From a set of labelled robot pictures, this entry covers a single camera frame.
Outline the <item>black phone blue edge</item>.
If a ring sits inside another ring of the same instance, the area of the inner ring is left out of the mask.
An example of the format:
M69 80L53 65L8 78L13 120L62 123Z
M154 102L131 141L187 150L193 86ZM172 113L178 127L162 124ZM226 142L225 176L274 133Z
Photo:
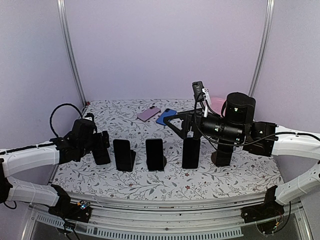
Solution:
M200 157L200 139L188 137L183 140L182 148L182 168L197 169L199 166Z

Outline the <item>small black phone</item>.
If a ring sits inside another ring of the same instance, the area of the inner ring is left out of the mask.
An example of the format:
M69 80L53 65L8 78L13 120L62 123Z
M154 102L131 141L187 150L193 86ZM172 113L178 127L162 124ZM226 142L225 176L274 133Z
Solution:
M100 165L107 165L111 163L108 152L108 147L103 141L98 141L92 150L95 163Z

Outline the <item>black phone teal edge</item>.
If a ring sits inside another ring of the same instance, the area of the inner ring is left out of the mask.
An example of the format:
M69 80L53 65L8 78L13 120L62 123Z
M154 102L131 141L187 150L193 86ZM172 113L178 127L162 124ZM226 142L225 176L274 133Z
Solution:
M146 147L146 164L149 171L164 170L163 141L160 138L147 139Z

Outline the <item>dark grey phone stand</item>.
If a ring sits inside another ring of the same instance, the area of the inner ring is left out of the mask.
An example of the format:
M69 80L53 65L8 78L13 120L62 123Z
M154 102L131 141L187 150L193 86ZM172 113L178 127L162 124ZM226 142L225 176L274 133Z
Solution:
M161 164L161 171L164 171L165 170L165 167L167 165L167 158L163 155L162 156L162 164Z

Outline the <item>black folding phone stand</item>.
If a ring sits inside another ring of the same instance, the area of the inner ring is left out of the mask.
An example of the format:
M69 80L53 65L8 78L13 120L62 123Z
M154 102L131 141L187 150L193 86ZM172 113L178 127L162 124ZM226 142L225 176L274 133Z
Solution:
M134 150L130 150L130 171L132 172L135 165L136 152Z

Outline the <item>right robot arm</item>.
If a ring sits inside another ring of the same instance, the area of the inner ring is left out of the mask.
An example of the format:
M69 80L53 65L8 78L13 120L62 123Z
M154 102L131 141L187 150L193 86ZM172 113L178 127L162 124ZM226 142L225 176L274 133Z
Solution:
M269 218L291 200L313 193L320 185L320 135L299 131L272 122L255 121L256 101L241 93L230 93L221 113L209 104L205 89L195 93L192 110L164 118L164 123L181 139L188 132L193 138L205 138L216 145L212 162L228 166L235 147L262 157L275 157L285 182L268 190L259 206L262 218Z

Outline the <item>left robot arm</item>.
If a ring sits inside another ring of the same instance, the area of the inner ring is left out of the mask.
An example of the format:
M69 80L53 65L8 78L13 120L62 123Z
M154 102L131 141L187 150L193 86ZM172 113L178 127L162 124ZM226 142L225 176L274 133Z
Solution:
M0 151L0 202L41 204L58 211L63 217L74 213L74 204L66 191L50 185L55 166L79 162L92 154L97 165L111 162L109 134L101 132L91 117L77 119L65 136L48 141Z

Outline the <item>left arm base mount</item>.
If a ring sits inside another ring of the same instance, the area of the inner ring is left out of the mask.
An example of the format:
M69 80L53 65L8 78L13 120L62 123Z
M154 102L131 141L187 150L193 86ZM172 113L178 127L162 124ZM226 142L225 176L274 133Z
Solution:
M58 195L57 203L48 208L48 213L58 216L61 219L74 220L88 223L92 214L90 203L81 200L78 203L71 203L71 197L60 186L52 184Z

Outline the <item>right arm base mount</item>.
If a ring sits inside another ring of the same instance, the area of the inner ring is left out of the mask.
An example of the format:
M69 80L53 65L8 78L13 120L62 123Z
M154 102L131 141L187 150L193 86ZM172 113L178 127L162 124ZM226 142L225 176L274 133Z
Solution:
M283 205L276 202L277 185L269 188L264 196L263 203L246 206L241 209L241 217L245 223L277 217L285 213Z

